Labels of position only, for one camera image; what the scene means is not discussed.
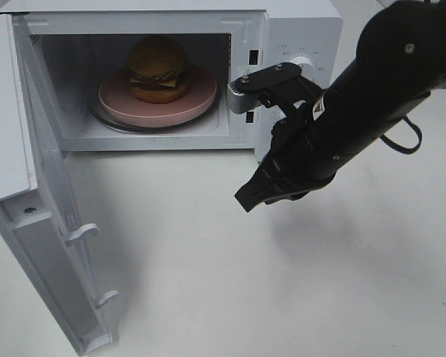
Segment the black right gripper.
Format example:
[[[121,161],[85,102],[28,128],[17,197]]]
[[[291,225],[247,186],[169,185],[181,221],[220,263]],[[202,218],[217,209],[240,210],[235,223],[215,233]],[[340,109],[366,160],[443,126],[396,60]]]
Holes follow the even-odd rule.
[[[278,106],[284,118],[271,130],[271,148],[249,181],[235,193],[235,198],[246,212],[257,205],[270,205],[282,199],[291,201],[326,186],[335,177],[312,178],[309,159],[320,146],[311,134],[314,123],[312,107],[323,89],[304,77],[297,80],[297,93],[302,100]]]

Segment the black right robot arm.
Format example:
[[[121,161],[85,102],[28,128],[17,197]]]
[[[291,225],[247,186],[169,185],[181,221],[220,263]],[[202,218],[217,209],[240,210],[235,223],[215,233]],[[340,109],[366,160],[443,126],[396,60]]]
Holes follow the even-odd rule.
[[[277,106],[284,116],[251,179],[245,210],[325,187],[336,172],[426,100],[446,89],[446,1],[397,1],[364,27],[355,59],[327,88],[282,62],[236,79],[231,110]]]

